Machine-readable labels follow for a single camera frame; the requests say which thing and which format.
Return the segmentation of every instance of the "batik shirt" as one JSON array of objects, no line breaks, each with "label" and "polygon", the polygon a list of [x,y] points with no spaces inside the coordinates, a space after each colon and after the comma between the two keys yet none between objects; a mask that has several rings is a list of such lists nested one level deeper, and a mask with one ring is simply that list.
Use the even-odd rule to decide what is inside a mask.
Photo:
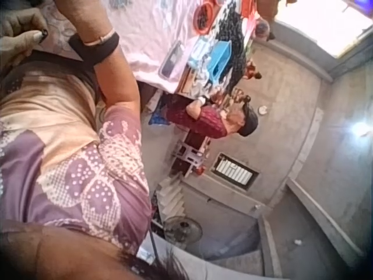
[{"label": "batik shirt", "polygon": [[11,85],[0,103],[1,219],[77,230],[135,253],[151,216],[139,117],[116,104],[97,133],[89,87],[55,68],[31,66]]}]

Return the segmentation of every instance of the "woman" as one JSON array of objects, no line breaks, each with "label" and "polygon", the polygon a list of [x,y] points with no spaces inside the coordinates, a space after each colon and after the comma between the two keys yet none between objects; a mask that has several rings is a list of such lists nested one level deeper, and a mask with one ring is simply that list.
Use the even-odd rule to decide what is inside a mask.
[{"label": "woman", "polygon": [[[47,29],[37,9],[1,22],[2,257],[36,279],[187,279],[173,258],[149,266],[135,257],[151,206],[139,91],[119,38],[100,0],[55,2],[90,61],[31,54]],[[98,86],[107,107],[99,135]]]}]

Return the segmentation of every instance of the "barred window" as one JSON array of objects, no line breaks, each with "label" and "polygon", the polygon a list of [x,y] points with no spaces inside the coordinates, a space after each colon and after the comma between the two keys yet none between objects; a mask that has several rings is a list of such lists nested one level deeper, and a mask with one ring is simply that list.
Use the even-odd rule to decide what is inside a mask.
[{"label": "barred window", "polygon": [[245,191],[259,175],[258,172],[222,153],[217,157],[212,172]]}]

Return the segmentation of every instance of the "window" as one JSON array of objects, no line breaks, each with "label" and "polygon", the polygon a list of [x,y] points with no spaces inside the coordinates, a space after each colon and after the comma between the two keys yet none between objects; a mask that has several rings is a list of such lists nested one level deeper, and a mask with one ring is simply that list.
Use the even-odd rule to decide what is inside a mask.
[{"label": "window", "polygon": [[212,172],[245,191],[249,189],[259,175],[258,172],[251,170],[249,167],[238,163],[222,153],[217,157]]},{"label": "window", "polygon": [[372,19],[343,0],[279,3],[276,20],[304,33],[334,57],[340,57],[372,32]]}]

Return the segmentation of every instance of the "bright light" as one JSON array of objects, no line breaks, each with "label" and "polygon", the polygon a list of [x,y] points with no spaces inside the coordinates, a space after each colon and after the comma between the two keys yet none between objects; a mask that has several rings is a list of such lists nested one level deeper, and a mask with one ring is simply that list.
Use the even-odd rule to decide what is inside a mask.
[{"label": "bright light", "polygon": [[370,127],[364,122],[358,122],[352,127],[352,132],[356,136],[364,136],[373,131],[373,127]]},{"label": "bright light", "polygon": [[289,6],[280,1],[276,19],[293,26],[334,57],[357,44],[372,26],[372,19],[343,0],[302,0]]}]

